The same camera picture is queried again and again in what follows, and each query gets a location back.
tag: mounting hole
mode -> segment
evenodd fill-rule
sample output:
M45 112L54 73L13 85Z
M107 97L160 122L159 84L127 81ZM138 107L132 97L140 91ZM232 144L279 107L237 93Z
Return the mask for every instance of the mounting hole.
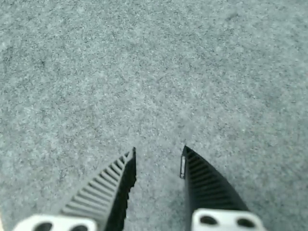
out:
M34 229L34 231L50 231L52 228L52 224L49 222L40 223Z
M207 225L217 225L217 221L210 217L210 216L202 216L200 217L200 222L202 224L207 224Z
M78 225L72 228L71 231L88 231L88 227L84 225Z
M238 219L237 224L239 226L247 227L247 228L254 228L255 227L255 224L251 220L248 220L246 218Z

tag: screw hole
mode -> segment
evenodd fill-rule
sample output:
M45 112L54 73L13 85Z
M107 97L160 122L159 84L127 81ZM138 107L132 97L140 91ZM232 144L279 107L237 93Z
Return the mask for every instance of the screw hole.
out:
M71 231L88 231L88 228L84 225L75 226Z
M255 224L252 221L250 221L246 218L238 219L237 224L239 226L247 227L247 228L254 228L255 227Z
M217 221L210 216L202 216L200 222L207 225L217 225Z
M49 222L44 222L35 227L34 231L50 231L52 224Z

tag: gray carpet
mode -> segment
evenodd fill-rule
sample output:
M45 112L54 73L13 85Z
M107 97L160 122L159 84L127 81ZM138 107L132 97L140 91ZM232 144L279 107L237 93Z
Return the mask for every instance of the gray carpet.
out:
M308 230L308 1L0 0L5 231L137 148L126 231L182 231L185 144Z

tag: floor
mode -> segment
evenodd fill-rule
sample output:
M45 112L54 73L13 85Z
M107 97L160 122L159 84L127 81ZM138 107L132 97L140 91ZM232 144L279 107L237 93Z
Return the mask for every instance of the floor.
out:
M125 231L183 231L188 145L308 230L308 1L1 0L5 231L137 148Z

